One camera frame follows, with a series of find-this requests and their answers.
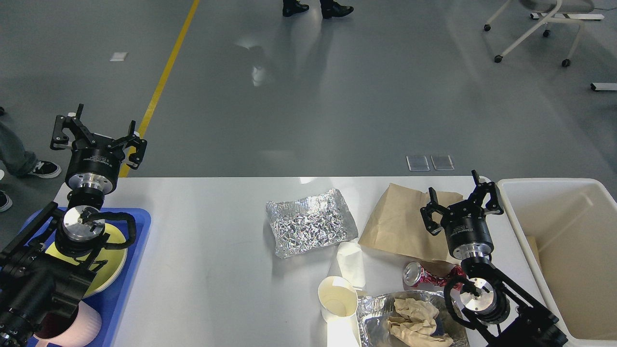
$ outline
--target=robotic arm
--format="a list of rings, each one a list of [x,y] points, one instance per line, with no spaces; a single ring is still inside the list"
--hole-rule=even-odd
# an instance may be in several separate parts
[[[480,182],[475,170],[471,174],[476,188],[469,198],[444,207],[439,205],[435,190],[430,188],[431,200],[420,209],[427,231],[432,235],[445,232],[450,254],[461,260],[461,267],[469,277],[455,277],[445,286],[445,303],[450,315],[464,327],[478,330],[488,342],[487,347],[563,346],[568,339],[555,326],[559,319],[491,263],[494,246],[486,215],[503,214],[503,210],[495,183]],[[489,201],[482,207],[487,194]],[[442,216],[439,224],[433,221],[435,212]],[[450,294],[460,284],[460,299],[464,306],[461,312],[467,320],[454,311]],[[501,332],[499,324],[510,315],[508,298],[518,305],[518,317]],[[490,324],[498,325],[497,336],[488,331]]]
[[[91,133],[81,123],[82,110],[80,104],[75,116],[58,115],[51,141],[51,149],[72,151],[65,179],[71,188],[67,210],[49,203],[0,253],[0,346],[24,347],[47,314],[69,318],[104,265],[91,268],[101,249],[124,249],[135,242],[132,215],[100,209],[104,196],[116,188],[125,150],[135,147],[127,164],[137,169],[147,142],[135,133],[135,121],[127,136],[117,140]],[[33,238],[49,219],[45,231]],[[108,243],[105,220],[126,221],[128,240]],[[86,260],[74,265],[46,254],[45,241],[52,234],[60,253],[75,260],[87,255]]]

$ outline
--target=yellow floor line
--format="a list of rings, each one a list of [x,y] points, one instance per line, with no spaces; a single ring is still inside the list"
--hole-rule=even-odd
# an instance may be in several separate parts
[[[176,57],[178,56],[178,52],[180,52],[180,47],[182,47],[182,42],[184,41],[184,37],[186,36],[186,32],[189,30],[191,26],[191,21],[193,21],[193,16],[195,15],[195,11],[197,10],[197,6],[199,5],[199,0],[194,0],[193,5],[191,6],[191,10],[189,14],[186,16],[184,20],[184,25],[182,26],[182,30],[180,30],[180,34],[178,35],[178,39],[176,40],[176,44],[173,45],[172,53],[169,55],[169,59],[167,59],[167,64],[165,65],[165,69],[160,76],[159,84],[156,86],[154,90],[154,94],[152,94],[152,99],[150,99],[150,104],[148,104],[148,108],[146,109],[146,113],[144,114],[144,118],[141,120],[139,128],[137,132],[144,138],[146,135],[146,130],[148,129],[148,125],[150,124],[150,120],[152,119],[152,115],[154,114],[154,110],[156,109],[156,105],[159,103],[160,95],[163,93],[163,89],[165,89],[165,84],[167,83],[167,78],[169,78],[169,74],[172,72],[172,68],[174,63],[176,62]],[[120,169],[120,177],[128,176],[129,167],[128,165],[122,165]]]

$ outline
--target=black sneaker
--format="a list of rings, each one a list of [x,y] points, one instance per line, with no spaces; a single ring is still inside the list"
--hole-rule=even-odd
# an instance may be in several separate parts
[[[29,174],[41,178],[54,178],[60,175],[61,172],[62,169],[51,161],[39,161]]]
[[[301,4],[300,0],[296,0],[291,5],[283,3],[283,17],[291,17],[292,15],[296,13],[307,12],[308,9],[309,9],[309,5]]]
[[[338,2],[334,1],[332,4],[332,8],[321,8],[321,15],[324,19],[330,19],[332,17],[345,17],[353,11],[354,8],[352,6],[343,6]]]
[[[13,202],[5,192],[0,190],[0,212],[4,212],[13,206]]]

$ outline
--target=crumpled aluminum foil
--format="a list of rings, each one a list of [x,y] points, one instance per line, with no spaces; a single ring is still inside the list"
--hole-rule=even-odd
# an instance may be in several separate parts
[[[454,340],[452,347],[470,347],[465,328],[456,323],[445,308],[444,294],[441,291],[408,290],[379,296],[358,297],[358,325],[362,347],[407,347],[387,328],[387,318],[395,313],[394,299],[413,298],[427,301],[439,310],[446,333]]]
[[[358,228],[338,189],[297,201],[266,203],[275,254],[288,258],[358,237]]]

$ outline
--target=white table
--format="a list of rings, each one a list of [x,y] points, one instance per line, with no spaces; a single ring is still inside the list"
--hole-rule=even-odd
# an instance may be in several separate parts
[[[265,204],[338,188],[362,233],[390,182],[466,197],[474,188],[471,176],[121,178],[104,207],[145,209],[152,225],[114,346],[325,346],[317,286],[336,247],[279,259]],[[56,196],[61,206],[67,193]],[[487,223],[494,264],[541,300],[508,218]],[[402,291],[408,258],[363,250],[368,294]]]

